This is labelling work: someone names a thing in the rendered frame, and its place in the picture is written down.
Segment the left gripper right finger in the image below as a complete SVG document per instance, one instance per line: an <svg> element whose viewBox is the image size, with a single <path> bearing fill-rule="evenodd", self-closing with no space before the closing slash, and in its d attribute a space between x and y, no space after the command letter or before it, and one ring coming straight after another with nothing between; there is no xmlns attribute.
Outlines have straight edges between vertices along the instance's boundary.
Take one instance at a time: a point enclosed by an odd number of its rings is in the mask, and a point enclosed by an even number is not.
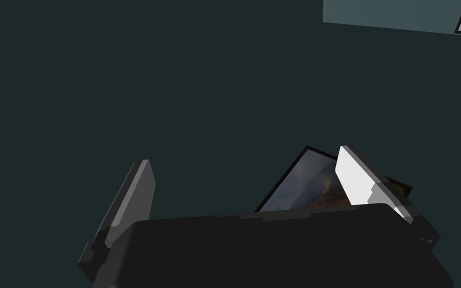
<svg viewBox="0 0 461 288"><path fill-rule="evenodd" d="M427 245L440 235L418 209L385 176L350 146L339 148L335 173L351 205L386 204L400 215Z"/></svg>

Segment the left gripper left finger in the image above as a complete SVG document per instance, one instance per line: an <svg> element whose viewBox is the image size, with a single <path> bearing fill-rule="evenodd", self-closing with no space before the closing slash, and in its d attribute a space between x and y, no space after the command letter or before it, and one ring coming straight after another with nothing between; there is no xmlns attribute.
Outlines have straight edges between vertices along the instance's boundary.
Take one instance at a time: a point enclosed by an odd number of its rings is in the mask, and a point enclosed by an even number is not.
<svg viewBox="0 0 461 288"><path fill-rule="evenodd" d="M120 235L132 224L150 219L155 187L150 160L134 162L94 238L87 241L78 260L78 267L88 281L96 280L100 267Z"/></svg>

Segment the black-framed landscape picture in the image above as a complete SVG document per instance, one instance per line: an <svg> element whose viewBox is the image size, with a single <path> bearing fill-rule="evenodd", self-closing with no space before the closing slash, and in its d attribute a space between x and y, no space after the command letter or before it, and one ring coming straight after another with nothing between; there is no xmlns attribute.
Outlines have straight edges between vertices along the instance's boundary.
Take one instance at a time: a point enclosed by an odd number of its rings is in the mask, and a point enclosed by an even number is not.
<svg viewBox="0 0 461 288"><path fill-rule="evenodd" d="M306 146L256 212L330 209L352 205L335 172L338 155ZM406 198L411 187L386 177Z"/></svg>

